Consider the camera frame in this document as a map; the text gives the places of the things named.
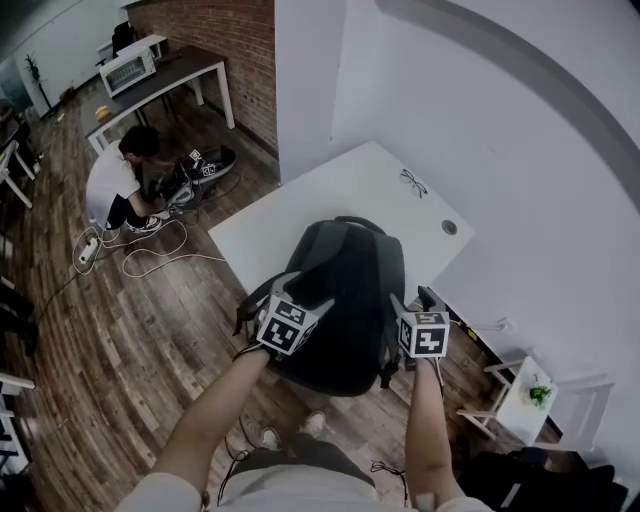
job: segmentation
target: black bag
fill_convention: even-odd
[[[334,298],[307,342],[270,368],[298,384],[334,396],[366,393],[398,369],[396,315],[389,300],[404,301],[404,257],[400,242],[357,217],[316,222],[305,231],[286,271],[253,292],[238,308],[236,333],[253,319],[259,303],[280,276],[300,271],[286,291],[314,309]]]

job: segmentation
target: white t-shirt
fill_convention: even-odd
[[[89,218],[103,228],[108,228],[109,211],[116,196],[128,199],[140,190],[140,183],[132,165],[124,159],[118,149],[119,140],[107,146],[93,164],[87,181],[87,210]]]
[[[212,508],[215,507],[212,496]],[[116,512],[200,512],[201,496],[190,483],[166,473],[145,477]],[[273,466],[229,479],[220,512],[400,512],[378,502],[376,490],[355,477],[312,466]],[[428,505],[420,511],[433,512]],[[458,498],[437,512],[491,512],[474,498]]]

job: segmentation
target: backpack handle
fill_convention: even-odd
[[[375,233],[379,233],[381,235],[386,235],[386,233],[382,230],[382,228],[375,225],[373,222],[367,219],[363,219],[362,217],[336,217],[336,221],[338,222],[350,222],[352,224],[360,224],[361,226],[374,231]]]

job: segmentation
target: black backpack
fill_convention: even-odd
[[[300,271],[285,290],[314,309],[334,298],[307,342],[290,356],[272,358],[276,373],[333,396],[366,393],[376,377],[389,387],[400,360],[396,314],[389,295],[404,301],[400,242],[358,217],[337,217],[307,228],[285,272],[262,284],[238,308],[236,334],[253,319],[279,277]]]

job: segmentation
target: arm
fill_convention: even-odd
[[[268,362],[264,350],[240,356],[187,409],[151,472],[170,473],[204,492],[213,453],[238,420]]]
[[[156,158],[155,156],[151,156],[149,158],[147,158],[147,162],[149,162],[151,165],[155,165],[157,167],[161,167],[164,169],[173,169],[174,166],[174,162],[169,162],[166,160],[160,160],[159,158]]]
[[[148,217],[149,215],[158,213],[165,206],[165,203],[162,200],[156,200],[156,202],[153,204],[147,203],[144,199],[142,199],[142,195],[140,194],[139,190],[131,194],[128,199],[131,203],[133,211],[136,212],[136,215],[138,217]]]
[[[407,483],[411,502],[433,493],[436,506],[465,494],[453,476],[440,386],[431,363],[416,360],[416,376],[405,441]]]

